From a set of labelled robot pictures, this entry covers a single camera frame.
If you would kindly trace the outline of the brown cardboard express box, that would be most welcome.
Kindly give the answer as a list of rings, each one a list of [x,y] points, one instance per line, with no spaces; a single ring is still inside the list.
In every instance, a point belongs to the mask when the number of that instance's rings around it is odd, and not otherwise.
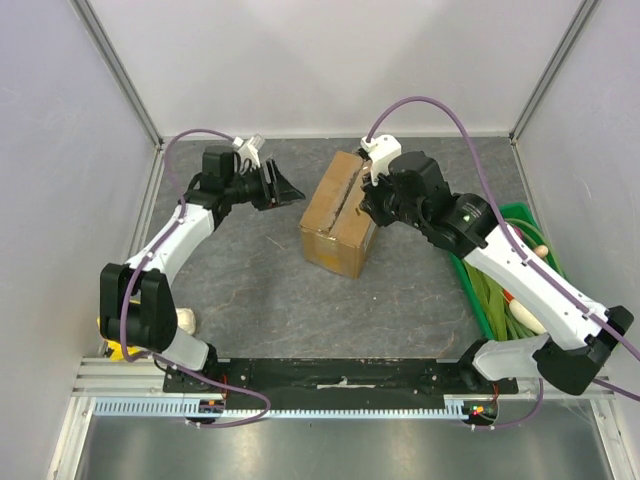
[[[360,276],[378,227],[360,209],[370,164],[337,152],[299,222],[304,259],[338,275]]]

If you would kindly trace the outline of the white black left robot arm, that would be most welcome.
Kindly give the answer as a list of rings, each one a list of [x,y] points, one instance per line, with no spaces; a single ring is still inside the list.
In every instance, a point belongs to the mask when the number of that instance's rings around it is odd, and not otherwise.
[[[259,160],[256,147],[207,147],[200,172],[192,178],[167,224],[125,263],[109,263],[101,271],[101,337],[184,367],[184,379],[190,387],[198,393],[211,392],[220,378],[212,363],[214,349],[179,327],[171,285],[233,206],[249,203],[266,211],[304,197],[274,160]]]

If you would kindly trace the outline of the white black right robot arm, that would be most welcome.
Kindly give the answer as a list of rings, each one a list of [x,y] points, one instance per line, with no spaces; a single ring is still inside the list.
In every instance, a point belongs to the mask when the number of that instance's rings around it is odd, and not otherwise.
[[[415,228],[505,288],[544,327],[526,339],[476,342],[465,353],[469,362],[458,368],[460,386],[477,394],[493,381],[539,377],[564,393],[583,394],[621,344],[632,314],[588,299],[500,222],[482,197],[451,192],[426,154],[366,157],[371,165],[360,208],[377,226]]]

